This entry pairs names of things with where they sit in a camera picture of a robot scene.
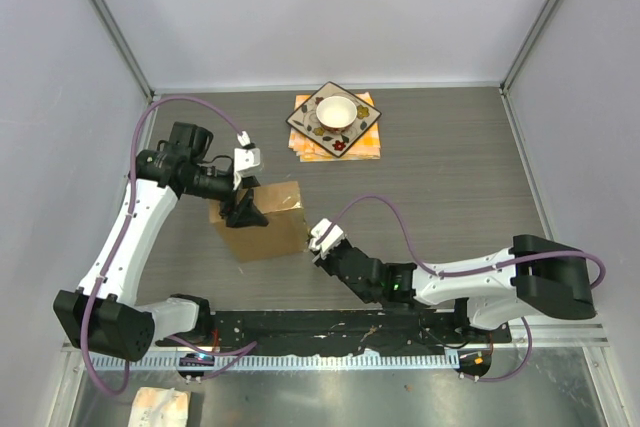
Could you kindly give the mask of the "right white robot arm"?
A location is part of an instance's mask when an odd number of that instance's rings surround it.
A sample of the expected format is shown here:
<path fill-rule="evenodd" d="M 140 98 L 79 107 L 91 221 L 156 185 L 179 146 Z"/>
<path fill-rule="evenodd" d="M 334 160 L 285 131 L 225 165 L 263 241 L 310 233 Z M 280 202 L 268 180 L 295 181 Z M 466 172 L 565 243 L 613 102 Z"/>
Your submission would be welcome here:
<path fill-rule="evenodd" d="M 354 247 L 342 232 L 309 242 L 313 262 L 362 302 L 383 307 L 454 304 L 451 327 L 465 342 L 528 315 L 590 320 L 596 315 L 587 264 L 579 249 L 533 236 L 483 257 L 444 264 L 385 263 Z"/>

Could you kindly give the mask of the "brown cardboard express box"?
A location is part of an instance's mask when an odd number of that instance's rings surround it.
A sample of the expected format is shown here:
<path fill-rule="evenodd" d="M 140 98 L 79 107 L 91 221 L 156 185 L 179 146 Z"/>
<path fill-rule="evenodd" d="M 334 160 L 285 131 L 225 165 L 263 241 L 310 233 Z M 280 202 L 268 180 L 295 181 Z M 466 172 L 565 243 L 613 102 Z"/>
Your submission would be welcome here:
<path fill-rule="evenodd" d="M 267 227 L 226 227 L 219 215 L 221 202 L 209 202 L 209 221 L 235 259 L 246 263 L 304 251 L 309 229 L 299 183 L 288 181 L 254 188 L 254 203 L 266 215 Z"/>

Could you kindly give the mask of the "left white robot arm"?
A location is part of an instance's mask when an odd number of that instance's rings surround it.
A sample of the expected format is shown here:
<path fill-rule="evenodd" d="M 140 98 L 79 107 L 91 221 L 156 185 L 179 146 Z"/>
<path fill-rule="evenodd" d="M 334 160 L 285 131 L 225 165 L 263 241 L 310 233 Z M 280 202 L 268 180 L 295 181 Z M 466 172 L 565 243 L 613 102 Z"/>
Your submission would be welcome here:
<path fill-rule="evenodd" d="M 193 346 L 211 340 L 213 320 L 205 299 L 174 294 L 140 305 L 137 293 L 155 240 L 181 197 L 217 201 L 231 228 L 268 224 L 253 202 L 262 166 L 259 148 L 240 134 L 229 168 L 221 170 L 205 160 L 212 140 L 209 130 L 177 122 L 168 139 L 136 156 L 135 180 L 126 187 L 94 265 L 74 291 L 60 291 L 54 300 L 54 312 L 74 347 L 136 362 L 172 335 Z"/>

